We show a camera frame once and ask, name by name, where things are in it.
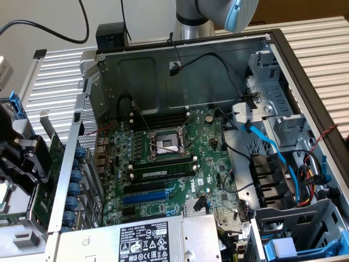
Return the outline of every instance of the motherboard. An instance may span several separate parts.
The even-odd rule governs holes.
[[[98,147],[97,166],[106,191],[104,225],[181,212],[186,216],[192,212],[190,203],[204,196],[207,212],[223,229],[239,230],[237,196],[222,188],[226,176],[226,188],[236,187],[222,147],[221,118],[216,109],[199,108],[188,111],[181,126],[150,132],[137,130],[133,121],[115,122]]]

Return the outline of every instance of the white wall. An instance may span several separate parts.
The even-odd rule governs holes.
[[[0,55],[14,73],[0,97],[19,93],[37,49],[49,51],[96,46],[95,31],[101,23],[121,22],[120,0],[83,0],[90,25],[86,44],[76,45],[34,27],[17,25],[0,37]],[[175,0],[124,0],[125,18],[132,40],[164,37],[173,31]],[[78,0],[0,0],[0,26],[16,19],[31,20],[75,39],[85,37],[85,22]]]

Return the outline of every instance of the chip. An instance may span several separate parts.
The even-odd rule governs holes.
[[[222,201],[228,200],[227,194],[223,194],[223,195],[221,196],[221,198],[222,198]]]

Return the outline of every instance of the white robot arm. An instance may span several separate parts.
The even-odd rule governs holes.
[[[177,23],[174,39],[214,35],[213,22],[239,33],[251,21],[258,0],[176,0]]]

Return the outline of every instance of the power supply label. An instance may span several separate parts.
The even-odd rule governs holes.
[[[170,262],[167,222],[120,229],[119,262]]]

